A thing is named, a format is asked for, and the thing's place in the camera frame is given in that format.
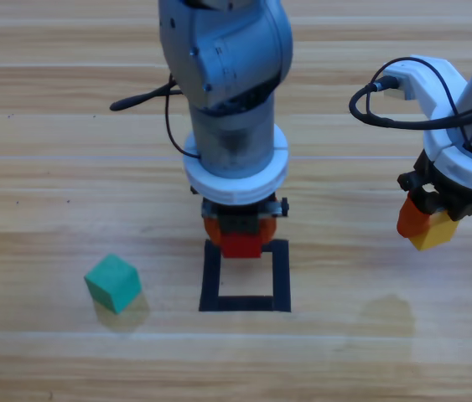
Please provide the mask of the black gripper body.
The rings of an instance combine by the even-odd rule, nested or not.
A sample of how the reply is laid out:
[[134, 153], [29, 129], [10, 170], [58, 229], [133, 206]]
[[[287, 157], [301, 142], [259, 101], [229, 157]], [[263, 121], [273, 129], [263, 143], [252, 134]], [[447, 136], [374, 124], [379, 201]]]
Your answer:
[[287, 217], [288, 211], [288, 199], [278, 200], [275, 196], [268, 196], [258, 202], [245, 205], [218, 204], [203, 198], [201, 204], [202, 217], [217, 222], [220, 232], [224, 234], [255, 235], [258, 232], [260, 219]]
[[447, 178], [425, 151], [420, 153], [413, 168], [413, 171], [399, 175], [397, 182], [421, 212], [446, 211], [453, 221], [472, 215], [472, 189]]

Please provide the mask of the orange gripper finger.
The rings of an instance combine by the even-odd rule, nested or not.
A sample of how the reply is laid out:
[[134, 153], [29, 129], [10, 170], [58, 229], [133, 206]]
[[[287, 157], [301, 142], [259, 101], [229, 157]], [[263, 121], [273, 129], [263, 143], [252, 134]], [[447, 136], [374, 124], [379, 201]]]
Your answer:
[[222, 233], [220, 230], [220, 222], [217, 218], [204, 217], [203, 218], [205, 232], [209, 236], [210, 241], [219, 246], [222, 241]]
[[397, 233], [403, 238], [421, 235], [429, 228], [431, 215], [422, 212], [408, 194], [397, 219]]
[[277, 231], [277, 218], [267, 217], [259, 220], [259, 235], [263, 245], [270, 243]]

